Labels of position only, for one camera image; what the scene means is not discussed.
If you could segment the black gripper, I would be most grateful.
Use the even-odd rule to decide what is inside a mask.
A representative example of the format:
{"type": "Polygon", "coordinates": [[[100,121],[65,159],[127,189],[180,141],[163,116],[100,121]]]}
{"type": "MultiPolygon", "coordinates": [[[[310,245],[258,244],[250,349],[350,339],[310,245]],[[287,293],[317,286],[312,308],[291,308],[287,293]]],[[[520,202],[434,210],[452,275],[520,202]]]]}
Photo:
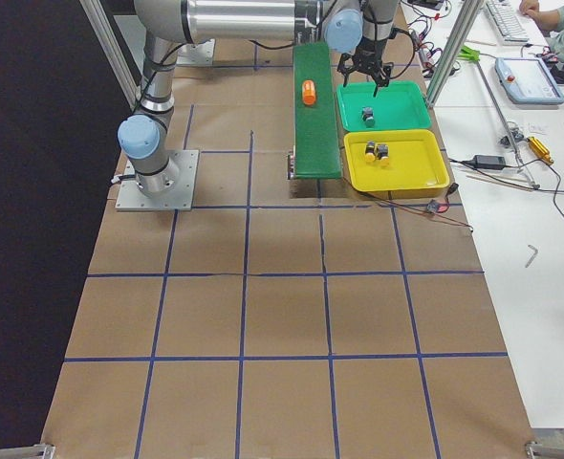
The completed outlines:
{"type": "Polygon", "coordinates": [[[337,64],[337,71],[343,76],[342,87],[348,85],[351,73],[359,72],[374,80],[375,98],[382,87],[382,80],[391,78],[393,64],[382,62],[386,44],[386,40],[361,40],[352,55],[342,54],[337,64]]]}

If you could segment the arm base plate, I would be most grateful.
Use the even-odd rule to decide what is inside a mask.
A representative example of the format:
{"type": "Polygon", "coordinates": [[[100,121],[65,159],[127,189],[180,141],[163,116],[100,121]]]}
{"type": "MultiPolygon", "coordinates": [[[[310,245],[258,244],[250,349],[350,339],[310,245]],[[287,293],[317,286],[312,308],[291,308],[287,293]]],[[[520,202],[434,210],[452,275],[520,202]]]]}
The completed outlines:
{"type": "Polygon", "coordinates": [[[200,151],[167,150],[168,164],[152,176],[138,174],[127,161],[125,175],[134,178],[123,180],[115,208],[118,211],[190,211],[193,204],[195,179],[200,151]]]}

